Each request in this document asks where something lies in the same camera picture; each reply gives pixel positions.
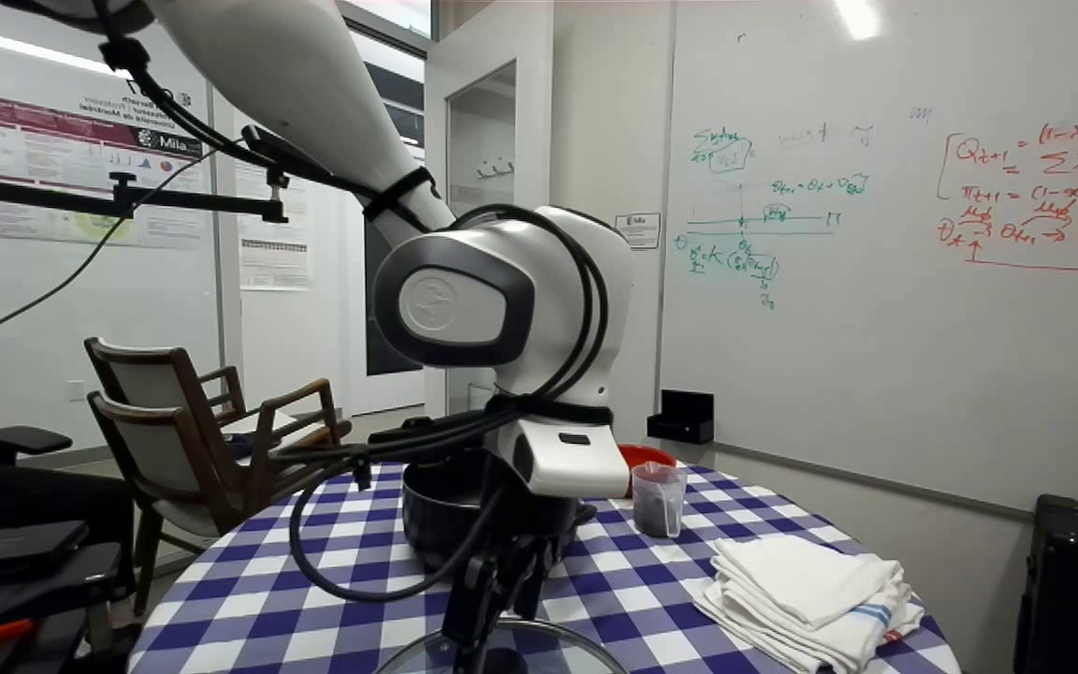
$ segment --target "whiteboard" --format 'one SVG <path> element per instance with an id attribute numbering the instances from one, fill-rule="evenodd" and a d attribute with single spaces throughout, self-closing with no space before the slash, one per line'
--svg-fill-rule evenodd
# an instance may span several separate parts
<path id="1" fill-rule="evenodd" d="M 725 444 L 1078 493 L 1078 0 L 680 0 L 660 382 Z"/>
<path id="2" fill-rule="evenodd" d="M 0 6 L 0 38 L 96 61 L 96 38 Z M 197 114 L 206 77 L 169 35 L 144 30 L 154 73 Z M 0 47 L 0 178 L 109 187 L 128 167 L 141 187 L 192 156 L 151 143 L 178 134 L 124 77 Z M 209 164 L 174 189 L 209 189 Z M 65 280 L 109 219 L 0 201 L 0 313 Z M 84 338 L 183 345 L 206 370 L 220 358 L 212 212 L 138 208 L 99 259 L 55 299 L 0 328 L 0 426 L 33 423 L 99 444 L 84 393 L 96 388 Z"/>

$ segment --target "chair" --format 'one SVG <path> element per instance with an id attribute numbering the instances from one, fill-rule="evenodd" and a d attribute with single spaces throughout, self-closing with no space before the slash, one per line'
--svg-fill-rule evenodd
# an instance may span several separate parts
<path id="1" fill-rule="evenodd" d="M 84 352 L 109 402 L 186 408 L 196 423 L 216 426 L 229 438 L 239 463 L 245 463 L 250 449 L 339 444 L 353 429 L 353 423 L 337 415 L 330 382 L 323 378 L 269 395 L 250 411 L 235 368 L 197 375 L 183 349 L 112 349 L 96 338 L 84 340 Z M 288 415 L 288 403 L 307 395 L 317 395 L 317 408 Z"/>
<path id="2" fill-rule="evenodd" d="M 144 609 L 161 538 L 201 549 L 206 538 L 300 488 L 295 470 L 274 470 L 264 449 L 235 463 L 220 429 L 197 423 L 192 408 L 138 408 L 106 393 L 89 393 L 89 408 L 141 513 L 134 615 Z M 161 531 L 166 519 L 201 543 Z"/>

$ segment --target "table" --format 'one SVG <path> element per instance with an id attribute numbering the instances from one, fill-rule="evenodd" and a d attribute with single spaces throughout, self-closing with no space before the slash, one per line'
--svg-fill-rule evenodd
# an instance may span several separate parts
<path id="1" fill-rule="evenodd" d="M 542 619 L 607 645 L 623 671 L 783 671 L 764 651 L 742 651 L 702 619 L 687 590 L 711 581 L 711 543 L 791 531 L 856 549 L 823 518 L 791 496 L 750 488 L 713 468 L 687 468 L 687 510 L 676 543 L 642 538 L 627 501 L 594 501 L 597 518 L 576 526 L 566 560 L 542 586 Z M 359 493 L 349 478 L 325 481 L 304 518 L 312 556 L 343 585 L 401 586 L 419 581 L 401 535 L 401 468 L 379 468 Z M 444 586 L 401 601 L 343 601 L 317 590 L 288 556 L 288 501 L 262 510 L 192 560 L 154 607 L 131 671 L 375 671 L 395 647 L 438 634 Z M 959 671 L 938 624 L 924 624 L 879 651 L 873 671 Z"/>

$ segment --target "folded cloth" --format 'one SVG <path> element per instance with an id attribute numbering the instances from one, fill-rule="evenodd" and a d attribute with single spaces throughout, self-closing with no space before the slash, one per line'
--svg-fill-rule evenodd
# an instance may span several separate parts
<path id="1" fill-rule="evenodd" d="M 725 636 L 764 647 L 783 660 L 791 671 L 863 671 L 877 660 L 877 647 L 899 641 L 920 624 L 920 607 L 914 601 L 902 570 L 882 556 L 847 556 L 827 546 L 803 549 L 796 543 L 777 543 L 786 535 L 766 535 L 766 546 L 752 543 L 722 543 L 713 549 L 713 581 L 691 596 L 691 601 L 722 624 Z M 774 572 L 766 572 L 766 553 L 750 549 L 799 549 L 796 556 L 777 556 Z M 772 596 L 772 586 L 786 586 L 796 581 L 791 601 Z"/>

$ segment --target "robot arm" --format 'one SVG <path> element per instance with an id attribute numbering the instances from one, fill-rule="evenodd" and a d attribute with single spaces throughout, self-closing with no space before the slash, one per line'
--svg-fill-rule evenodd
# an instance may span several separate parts
<path id="1" fill-rule="evenodd" d="M 151 15 L 250 121 L 332 176 L 390 189 L 414 173 L 332 0 L 2 0 L 50 15 Z M 570 208 L 459 217 L 419 182 L 401 212 L 375 217 L 390 240 L 375 313 L 394 345 L 435 368 L 499 368 L 499 388 L 537 408 L 492 429 L 490 449 L 530 493 L 623 493 L 610 434 L 607 375 L 621 345 L 627 245 Z"/>

